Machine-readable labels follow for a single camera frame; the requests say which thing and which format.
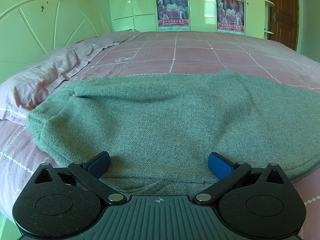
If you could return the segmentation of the far pink pillow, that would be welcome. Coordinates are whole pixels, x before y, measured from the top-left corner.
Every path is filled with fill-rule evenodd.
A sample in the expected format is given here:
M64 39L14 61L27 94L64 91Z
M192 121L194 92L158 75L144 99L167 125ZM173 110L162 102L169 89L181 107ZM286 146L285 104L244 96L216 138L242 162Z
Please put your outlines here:
M76 45L84 48L89 49L90 51L108 48L110 46L114 46L116 43L120 44L130 39L133 39L137 36L142 34L140 31L116 31L111 33L102 34L97 37L87 38L80 42L77 42Z

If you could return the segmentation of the brown wooden door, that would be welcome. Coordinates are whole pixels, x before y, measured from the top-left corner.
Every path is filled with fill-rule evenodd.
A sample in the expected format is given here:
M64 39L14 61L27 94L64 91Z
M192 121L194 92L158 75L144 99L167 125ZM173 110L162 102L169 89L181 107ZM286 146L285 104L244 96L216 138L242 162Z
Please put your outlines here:
M297 49L299 0L271 0L270 39L293 50Z

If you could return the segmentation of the pink pillow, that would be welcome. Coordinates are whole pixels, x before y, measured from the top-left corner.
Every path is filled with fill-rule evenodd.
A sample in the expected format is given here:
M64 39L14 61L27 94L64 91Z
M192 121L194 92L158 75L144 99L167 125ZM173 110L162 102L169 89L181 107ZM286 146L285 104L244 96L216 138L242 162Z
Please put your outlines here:
M84 48L89 49L90 51L108 48L110 46L114 46L116 43L120 44L130 39L133 39L137 36L142 34L140 31L116 31L111 33L102 34L97 37L87 38L80 42L77 42L76 45Z
M27 115L108 45L77 43L56 49L1 84L1 120L24 125Z

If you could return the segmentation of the grey sweatpants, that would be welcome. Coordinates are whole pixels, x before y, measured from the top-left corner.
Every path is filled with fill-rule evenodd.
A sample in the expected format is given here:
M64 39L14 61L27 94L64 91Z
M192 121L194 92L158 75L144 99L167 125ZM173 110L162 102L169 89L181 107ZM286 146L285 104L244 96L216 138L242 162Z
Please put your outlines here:
M61 167L108 152L103 182L126 194L196 194L212 152L292 181L319 168L319 94L231 71L73 81L26 124Z

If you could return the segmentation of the lower left red poster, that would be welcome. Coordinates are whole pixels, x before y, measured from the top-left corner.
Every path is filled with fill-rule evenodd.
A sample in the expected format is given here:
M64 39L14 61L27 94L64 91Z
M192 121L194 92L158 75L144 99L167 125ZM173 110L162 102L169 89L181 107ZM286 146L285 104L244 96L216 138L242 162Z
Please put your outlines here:
M156 0L156 6L160 28L189 28L188 0Z

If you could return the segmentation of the pink checked bed sheet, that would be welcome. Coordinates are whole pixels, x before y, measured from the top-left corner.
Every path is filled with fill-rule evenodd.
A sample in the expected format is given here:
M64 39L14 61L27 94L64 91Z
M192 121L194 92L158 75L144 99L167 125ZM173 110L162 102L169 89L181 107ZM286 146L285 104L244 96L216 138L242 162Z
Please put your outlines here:
M104 48L68 81L100 76L148 76L169 73L214 74L239 72L316 93L319 104L319 63L278 42L209 32L146 32ZM63 81L57 89L68 81ZM41 152L24 125L1 120L1 216L12 220L12 207L35 170L52 162ZM319 168L297 180L306 205L303 239L319 239Z

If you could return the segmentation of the white wooden headboard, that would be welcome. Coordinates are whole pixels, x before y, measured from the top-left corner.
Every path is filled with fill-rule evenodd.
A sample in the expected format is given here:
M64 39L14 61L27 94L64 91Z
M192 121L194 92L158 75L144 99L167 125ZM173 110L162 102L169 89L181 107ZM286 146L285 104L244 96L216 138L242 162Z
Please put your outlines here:
M1 81L56 48L109 31L94 0L1 0Z

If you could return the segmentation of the lower right red poster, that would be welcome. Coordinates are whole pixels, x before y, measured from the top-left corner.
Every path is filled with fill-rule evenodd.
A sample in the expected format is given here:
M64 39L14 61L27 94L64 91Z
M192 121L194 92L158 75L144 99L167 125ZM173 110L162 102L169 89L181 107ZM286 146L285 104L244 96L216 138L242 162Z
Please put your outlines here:
M244 35L245 6L242 0L217 0L217 31Z

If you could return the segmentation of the white corner shelf unit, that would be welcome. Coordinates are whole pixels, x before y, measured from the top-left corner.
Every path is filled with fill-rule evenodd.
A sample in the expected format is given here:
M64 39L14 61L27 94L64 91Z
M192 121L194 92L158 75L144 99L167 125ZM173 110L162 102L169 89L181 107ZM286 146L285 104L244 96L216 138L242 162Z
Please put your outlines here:
M272 0L264 0L265 1L265 23L264 23L264 39L269 39L273 34L271 31L271 10L274 6Z

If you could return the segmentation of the white built-in wardrobe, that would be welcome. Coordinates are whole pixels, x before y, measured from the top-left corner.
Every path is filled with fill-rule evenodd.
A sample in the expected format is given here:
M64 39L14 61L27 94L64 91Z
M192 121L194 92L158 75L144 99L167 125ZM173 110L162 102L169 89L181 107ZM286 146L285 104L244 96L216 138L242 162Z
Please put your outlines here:
M242 0L244 35L264 38L265 1ZM156 0L109 0L112 29L137 31L217 31L217 0L188 0L189 28L158 26Z

